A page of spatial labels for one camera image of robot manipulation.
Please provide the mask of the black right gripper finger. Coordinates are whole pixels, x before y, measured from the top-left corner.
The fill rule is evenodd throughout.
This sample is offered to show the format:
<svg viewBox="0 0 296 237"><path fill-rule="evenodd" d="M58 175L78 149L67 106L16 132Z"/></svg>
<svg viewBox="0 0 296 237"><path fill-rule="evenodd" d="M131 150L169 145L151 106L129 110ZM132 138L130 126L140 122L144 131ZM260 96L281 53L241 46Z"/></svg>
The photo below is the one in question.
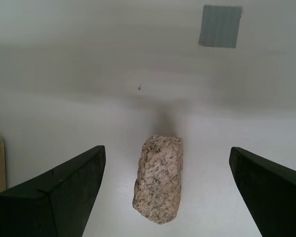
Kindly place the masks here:
<svg viewBox="0 0 296 237"><path fill-rule="evenodd" d="M229 166L261 235L296 237L296 171L240 147Z"/></svg>
<svg viewBox="0 0 296 237"><path fill-rule="evenodd" d="M100 190L103 145L0 193L0 237L80 237Z"/></svg>

